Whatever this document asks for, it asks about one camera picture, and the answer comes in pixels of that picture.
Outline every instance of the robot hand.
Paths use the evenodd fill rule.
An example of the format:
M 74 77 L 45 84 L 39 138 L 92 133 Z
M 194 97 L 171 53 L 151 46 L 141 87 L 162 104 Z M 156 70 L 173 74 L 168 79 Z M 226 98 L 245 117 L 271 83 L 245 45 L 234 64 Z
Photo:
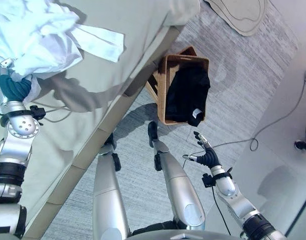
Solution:
M 9 76 L 9 58 L 0 63 L 0 124 L 5 127 L 0 141 L 0 234 L 10 233 L 21 238 L 25 232 L 26 208 L 18 204 L 22 195 L 22 182 L 27 169 L 32 143 L 40 131 L 37 106 L 27 110 L 23 99 L 31 90 L 31 82 L 14 82 Z
M 208 140 L 194 132 L 198 144 L 205 149 L 203 156 L 184 155 L 183 158 L 209 167 L 212 176 L 203 175 L 206 188 L 216 186 L 219 198 L 227 205 L 231 215 L 243 228 L 250 240 L 286 240 L 287 238 L 266 220 L 256 207 L 240 192 L 236 182 L 226 172 Z

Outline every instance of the shoe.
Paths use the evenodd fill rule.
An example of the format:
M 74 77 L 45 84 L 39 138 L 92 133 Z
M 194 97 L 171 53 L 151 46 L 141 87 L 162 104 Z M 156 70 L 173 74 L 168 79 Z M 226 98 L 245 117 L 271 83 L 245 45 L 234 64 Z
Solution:
M 305 148 L 306 142 L 301 140 L 296 140 L 294 142 L 294 147 L 298 150 L 302 150 Z
M 151 121 L 147 126 L 147 133 L 149 138 L 149 146 L 153 148 L 152 140 L 157 140 L 158 138 L 158 125 L 155 121 Z

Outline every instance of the floor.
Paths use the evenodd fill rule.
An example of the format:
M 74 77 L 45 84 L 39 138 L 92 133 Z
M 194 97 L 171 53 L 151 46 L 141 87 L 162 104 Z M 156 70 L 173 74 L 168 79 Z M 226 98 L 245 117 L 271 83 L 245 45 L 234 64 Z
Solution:
M 267 123 L 285 115 L 293 107 L 299 97 L 303 74 L 306 70 L 306 0 L 302 0 L 302 4 L 296 5 L 289 2 L 285 3 L 283 0 L 272 0 L 272 3 L 296 33 L 300 45 L 275 95 L 270 103 L 265 103 L 265 108 L 266 106 L 268 107 L 266 110 L 265 108 L 263 109 L 264 114 L 260 112 L 260 115 L 255 115 L 258 119 L 253 119 L 255 125 L 252 129 L 248 129 L 252 132 L 256 132 L 256 129 L 254 130 L 256 125 L 256 128 L 260 129 Z M 223 81 L 223 85 L 225 84 L 234 84 L 234 82 Z M 220 94 L 214 95 L 212 99 L 216 100 L 218 97 L 222 97 L 222 92 L 224 92 L 224 89 L 219 89 Z M 127 154 L 121 149 L 118 152 L 120 159 L 125 162 L 122 162 L 124 171 L 119 172 L 117 176 L 133 230 L 138 227 L 144 227 L 143 225 L 147 225 L 147 223 L 167 221 L 172 217 L 165 184 L 162 181 L 162 173 L 154 171 L 153 162 L 150 160 L 153 159 L 153 151 L 147 148 L 145 124 L 151 119 L 146 119 L 143 123 L 135 121 L 137 115 L 149 116 L 152 114 L 149 113 L 152 110 L 152 105 L 150 105 L 152 100 L 147 94 L 143 94 L 141 97 L 141 100 L 138 99 L 140 102 L 135 101 L 133 108 L 128 111 L 128 114 L 131 113 L 135 118 L 124 118 L 124 123 L 127 123 L 125 124 L 125 129 L 118 128 L 116 132 L 118 144 L 119 142 L 122 143 L 123 138 L 125 138 L 126 141 L 123 142 L 124 147 L 129 149 L 145 149 L 145 152 L 139 151 L 133 153 L 133 156 L 140 160 L 137 161 L 138 164 L 132 162 L 132 155 Z M 213 107 L 215 103 L 216 101 L 212 102 L 213 105 L 210 106 L 209 111 L 220 115 L 220 112 Z M 277 123 L 258 136 L 260 143 L 258 151 L 250 152 L 247 144 L 238 145 L 237 147 L 230 146 L 230 150 L 225 150 L 227 148 L 218 149 L 221 159 L 226 165 L 229 166 L 237 160 L 233 176 L 240 185 L 242 192 L 282 232 L 287 230 L 306 198 L 306 152 L 297 152 L 293 147 L 295 139 L 304 138 L 305 127 L 306 87 L 303 99 L 296 111 L 289 118 Z M 184 149 L 192 149 L 194 151 L 198 148 L 193 147 L 193 140 L 188 139 L 186 139 L 182 146 L 179 146 L 177 141 L 182 137 L 177 136 L 177 133 L 182 132 L 185 136 L 189 136 L 191 130 L 178 127 L 175 131 L 175 128 L 161 128 L 161 139 L 167 142 L 174 155 L 181 159 L 181 153 Z M 210 134 L 214 134 L 212 129 L 214 132 L 221 131 L 221 128 L 217 128 L 217 125 L 214 124 L 207 132 L 211 131 Z M 223 138 L 229 139 L 232 136 L 241 136 L 243 138 L 244 136 L 249 136 L 252 132 L 232 129 L 231 134 L 220 134 L 217 138 L 214 137 L 214 139 L 221 143 Z M 136 144 L 129 141 L 129 139 L 136 138 L 140 138 L 140 141 Z M 81 180 L 76 186 L 75 191 L 72 192 L 43 239 L 90 239 L 92 237 L 92 177 L 94 177 L 95 166 L 96 161 L 92 163 L 83 176 L 84 180 Z M 185 170 L 195 188 L 201 193 L 201 201 L 205 204 L 204 208 L 208 212 L 207 229 L 225 233 L 217 209 L 214 206 L 212 207 L 214 205 L 212 194 L 202 186 L 200 176 L 203 170 L 190 163 L 185 166 Z M 144 179 L 151 182 L 148 187 L 150 191 L 154 191 L 154 196 L 146 194 L 148 189 L 142 186 Z M 159 199 L 160 202 L 157 205 L 150 204 L 153 197 Z M 238 236 L 241 229 L 234 225 L 231 216 L 228 216 L 223 205 L 221 208 L 232 232 Z
M 295 32 L 299 40 L 299 50 L 254 132 L 287 114 L 294 107 L 301 93 L 306 71 L 306 0 L 296 4 L 283 0 L 271 2 Z M 306 86 L 303 98 L 292 115 L 261 133 L 258 136 L 259 150 L 251 152 L 246 147 L 233 170 L 241 191 L 282 233 L 288 230 L 306 200 L 306 152 L 293 147 L 296 139 L 305 139 L 305 128 Z M 238 236 L 241 228 L 232 221 L 226 207 L 220 207 L 230 230 Z M 208 230 L 226 233 L 215 207 L 208 213 L 208 219 Z M 301 223 L 301 230 L 290 234 L 289 239 L 306 240 L 305 221 Z

